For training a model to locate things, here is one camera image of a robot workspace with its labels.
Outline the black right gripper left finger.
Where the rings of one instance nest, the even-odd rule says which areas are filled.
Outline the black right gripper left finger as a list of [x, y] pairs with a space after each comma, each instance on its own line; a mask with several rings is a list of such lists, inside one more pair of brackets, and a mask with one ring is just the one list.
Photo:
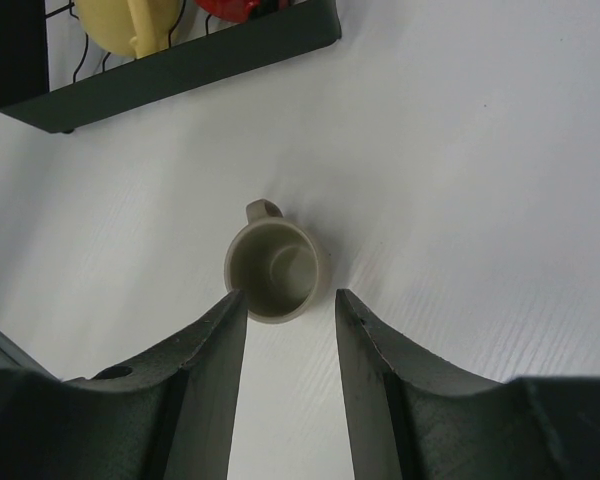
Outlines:
[[0, 361], [0, 479], [223, 479], [246, 340], [243, 293], [96, 376]]

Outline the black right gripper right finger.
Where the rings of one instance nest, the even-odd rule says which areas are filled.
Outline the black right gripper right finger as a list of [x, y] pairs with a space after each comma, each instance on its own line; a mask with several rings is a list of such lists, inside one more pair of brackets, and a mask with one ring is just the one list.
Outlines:
[[481, 377], [346, 289], [335, 320], [356, 478], [600, 479], [600, 377]]

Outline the olive green small cup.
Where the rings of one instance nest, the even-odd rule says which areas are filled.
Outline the olive green small cup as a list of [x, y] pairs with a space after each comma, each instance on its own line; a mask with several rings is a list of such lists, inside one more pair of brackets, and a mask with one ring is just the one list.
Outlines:
[[249, 318], [282, 324], [316, 307], [331, 282], [329, 255], [318, 239], [267, 199], [248, 204], [246, 217], [227, 250], [224, 282], [245, 294]]

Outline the yellow mug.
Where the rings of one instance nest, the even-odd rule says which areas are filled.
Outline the yellow mug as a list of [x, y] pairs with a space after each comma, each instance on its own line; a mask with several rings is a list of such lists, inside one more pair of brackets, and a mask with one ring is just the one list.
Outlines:
[[140, 59], [169, 47], [177, 23], [177, 0], [77, 0], [75, 8], [87, 35], [105, 51]]

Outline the black wire dish rack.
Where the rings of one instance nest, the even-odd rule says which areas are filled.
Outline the black wire dish rack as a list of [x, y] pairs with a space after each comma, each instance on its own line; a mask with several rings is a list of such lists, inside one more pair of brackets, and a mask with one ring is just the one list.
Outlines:
[[70, 133], [146, 104], [328, 47], [333, 1], [311, 0], [53, 90], [42, 1], [0, 1], [0, 113]]

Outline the red mug black handle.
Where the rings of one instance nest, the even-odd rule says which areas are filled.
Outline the red mug black handle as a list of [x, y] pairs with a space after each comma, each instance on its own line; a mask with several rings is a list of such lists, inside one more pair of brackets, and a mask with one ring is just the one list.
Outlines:
[[292, 0], [195, 0], [213, 17], [230, 23], [245, 23], [294, 5]]

